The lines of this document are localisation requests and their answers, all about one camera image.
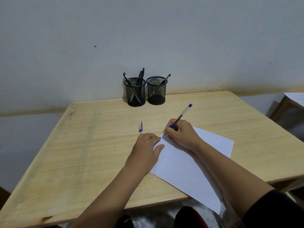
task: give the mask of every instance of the sheet of paper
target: sheet of paper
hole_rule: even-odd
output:
[[[196,127],[194,130],[209,145],[230,158],[234,141]],[[151,173],[219,214],[222,191],[199,158],[168,135],[162,137],[159,144],[164,144],[165,148]]]
[[[285,95],[289,99],[295,101],[296,103],[298,103],[304,107],[304,94],[302,94],[302,93],[285,93]]]

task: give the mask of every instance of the pen holder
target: pen holder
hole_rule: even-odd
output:
[[[147,87],[148,87],[148,103],[152,105],[161,105],[166,100],[166,84],[162,84],[165,80],[164,77],[154,76],[147,79]]]
[[[129,78],[132,86],[130,86],[127,81],[124,82],[126,86],[126,92],[127,92],[127,101],[128,105],[132,107],[139,107],[146,103],[145,99],[145,85],[146,81],[143,81],[142,85],[136,86],[137,77]]]

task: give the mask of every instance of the person's left arm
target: person's left arm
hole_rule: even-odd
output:
[[[152,133],[139,135],[124,167],[70,228],[114,227],[134,190],[158,161],[165,146],[158,145],[155,151],[153,146],[160,139]]]

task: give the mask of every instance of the black sleeve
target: black sleeve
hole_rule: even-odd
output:
[[[243,218],[249,227],[303,227],[304,209],[287,195],[272,190],[261,197]]]

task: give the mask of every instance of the pen holder rim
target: pen holder rim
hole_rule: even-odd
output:
[[[130,77],[129,80],[135,79],[135,78],[138,79],[137,77]],[[143,84],[138,85],[138,86],[130,86],[130,85],[127,83],[127,80],[125,80],[124,84],[125,84],[125,86],[130,87],[130,88],[143,87],[143,86],[146,85],[146,81],[143,79]]]
[[[168,83],[168,80],[166,80],[166,82],[165,82],[164,84],[158,84],[158,85],[150,84],[150,83],[148,82],[148,80],[150,80],[151,78],[154,78],[154,77],[160,77],[160,78],[163,78],[164,80],[166,79],[165,77],[161,77],[161,76],[152,76],[152,77],[149,77],[149,78],[146,80],[146,82],[147,82],[148,85],[150,85],[150,86],[163,86],[163,85],[166,85],[166,84]]]

